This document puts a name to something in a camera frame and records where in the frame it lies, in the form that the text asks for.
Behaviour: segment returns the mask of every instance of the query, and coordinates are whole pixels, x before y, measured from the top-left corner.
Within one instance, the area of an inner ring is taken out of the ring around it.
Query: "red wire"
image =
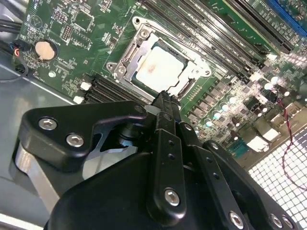
[[[288,116],[288,112],[287,109],[284,107],[283,103],[281,100],[278,100],[279,105],[283,108],[283,115],[286,118],[286,122],[287,122],[287,127],[288,127],[288,132],[290,134],[290,144],[288,145],[287,149],[285,150],[283,157],[282,157],[282,168],[283,168],[283,172],[285,174],[285,176],[291,181],[292,184],[294,184],[296,187],[307,191],[307,188],[301,187],[298,184],[296,184],[296,182],[291,178],[291,176],[287,173],[286,169],[285,169],[285,157],[288,154],[288,151],[290,150],[290,148],[293,146],[293,136],[292,136],[292,131],[291,131],[291,125],[289,122],[289,116]]]
[[[15,54],[17,57],[19,57],[19,49],[18,49],[18,48],[14,50],[14,54]]]

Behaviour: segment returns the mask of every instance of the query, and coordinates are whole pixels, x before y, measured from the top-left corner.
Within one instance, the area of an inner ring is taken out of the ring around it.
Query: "cpu socket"
[[[138,26],[119,62],[108,62],[106,68],[117,81],[150,101],[163,90],[180,100],[199,77],[209,77],[211,70],[205,62],[197,65],[146,22]]]

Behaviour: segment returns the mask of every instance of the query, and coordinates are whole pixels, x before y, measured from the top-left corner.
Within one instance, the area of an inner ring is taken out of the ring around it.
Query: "electrolytic capacitor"
[[[208,118],[206,118],[206,119],[204,120],[204,122],[205,122],[205,125],[206,125],[207,127],[213,126],[212,121],[211,121],[210,119],[208,119]]]
[[[238,139],[239,139],[238,135],[237,135],[236,132],[233,131],[233,130],[230,131],[230,135],[231,135],[231,137],[232,137],[234,140],[238,140]]]
[[[263,81],[261,85],[265,90],[271,90],[274,88],[273,84],[267,81]]]
[[[290,92],[289,92],[285,87],[283,87],[283,86],[276,85],[275,88],[278,89],[278,91],[279,91],[280,93],[282,93],[283,96],[285,96],[285,97],[287,97],[287,96],[290,95]]]
[[[227,105],[226,102],[220,103],[220,107],[222,108],[223,111],[227,112],[229,110],[229,106]]]
[[[260,109],[256,109],[254,113],[257,115],[257,117],[262,116],[262,111]]]
[[[234,123],[235,127],[239,127],[240,126],[240,122],[235,117],[231,118],[231,121],[232,121],[232,123]]]
[[[219,119],[221,117],[221,113],[217,110],[214,110],[212,112],[212,115],[213,115],[213,118],[215,118],[215,119]]]
[[[295,91],[295,90],[292,90],[291,92],[290,92],[290,95],[292,96],[292,97],[294,97],[295,99],[297,99],[297,100],[300,100],[300,99],[302,99],[302,95],[300,95],[297,91]]]
[[[236,103],[236,97],[233,95],[228,95],[227,100],[229,101],[230,104]]]
[[[268,111],[268,108],[267,108],[265,105],[263,105],[263,104],[261,104],[261,105],[259,106],[259,109],[260,109],[263,113],[266,113],[266,112]]]

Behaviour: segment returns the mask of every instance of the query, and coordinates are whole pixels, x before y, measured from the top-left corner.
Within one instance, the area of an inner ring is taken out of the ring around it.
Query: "perforated metal grille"
[[[297,188],[284,175],[282,156],[285,142],[251,170],[251,177],[293,218],[307,230],[307,192]],[[299,186],[307,187],[307,128],[294,136],[294,145],[285,158],[286,171]]]

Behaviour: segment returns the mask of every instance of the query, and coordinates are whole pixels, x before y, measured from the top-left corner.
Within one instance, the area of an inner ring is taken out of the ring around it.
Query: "screw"
[[[291,221],[286,216],[283,216],[283,220],[286,223],[286,225],[289,226],[289,228],[291,228],[291,229],[294,228],[293,224],[291,223]]]
[[[146,39],[148,38],[149,36],[149,31],[148,30],[141,30],[140,32],[140,37],[143,38],[143,39]]]
[[[213,147],[214,149],[216,149],[216,150],[219,149],[219,147],[217,146],[217,144],[215,144],[215,143],[212,142],[211,145],[212,145],[212,147]]]
[[[271,214],[270,218],[277,227],[279,227],[280,229],[283,228],[282,222],[274,214]]]
[[[180,199],[178,194],[172,189],[166,189],[164,193],[166,201],[172,206],[178,206]]]
[[[38,125],[44,130],[53,130],[58,126],[57,122],[50,118],[40,119]]]
[[[185,127],[187,130],[189,130],[189,131],[192,130],[192,127],[191,127],[190,125],[188,125],[188,124],[184,124],[184,127]]]
[[[70,134],[66,137],[66,142],[73,147],[81,147],[84,144],[84,140],[78,134]]]
[[[229,217],[230,217],[231,222],[232,222],[238,229],[243,229],[243,228],[244,228],[243,221],[242,221],[242,219],[240,218],[240,216],[239,216],[237,213],[231,211],[231,212],[229,213]]]
[[[142,112],[143,112],[142,107],[140,107],[139,105],[136,105],[136,106],[134,107],[134,109],[135,109],[136,111],[138,111],[139,113],[142,113]]]
[[[118,72],[119,72],[120,74],[124,74],[124,73],[126,72],[126,68],[125,68],[124,66],[120,66],[120,67],[118,68]]]

